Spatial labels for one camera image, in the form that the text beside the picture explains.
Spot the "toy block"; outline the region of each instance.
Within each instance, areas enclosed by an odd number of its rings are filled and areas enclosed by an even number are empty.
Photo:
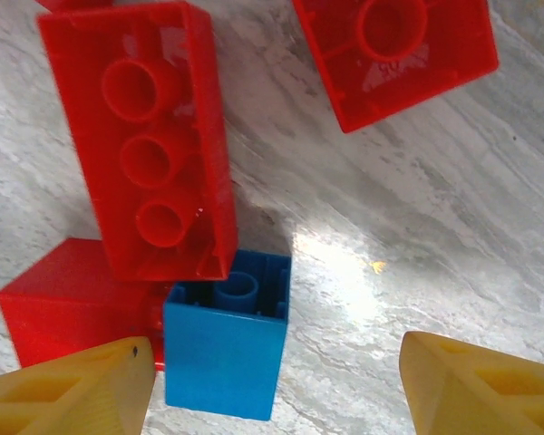
[[[411,332],[400,370],[417,435],[544,435],[544,364]]]
[[[113,0],[36,0],[51,12],[70,11],[73,9],[86,9],[89,7],[111,6]]]
[[[0,376],[0,435],[138,435],[155,370],[128,338]]]
[[[172,283],[118,283],[100,240],[69,238],[0,291],[22,367],[134,335],[163,367],[163,303]]]
[[[487,0],[293,0],[345,133],[499,66]]]
[[[165,402],[270,419],[291,260],[239,250],[227,281],[176,284],[164,305]]]
[[[38,24],[114,276],[226,278],[238,230],[209,15],[171,2]]]

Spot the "white marble countertop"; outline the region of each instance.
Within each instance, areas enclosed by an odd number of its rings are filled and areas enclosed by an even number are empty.
[[[291,324],[271,422],[169,409],[161,375],[144,433],[413,434],[411,329],[544,363],[544,0],[494,0],[497,73],[347,136],[288,0],[193,3],[216,27],[241,245],[292,251]],[[0,288],[98,236],[40,10],[0,0]]]

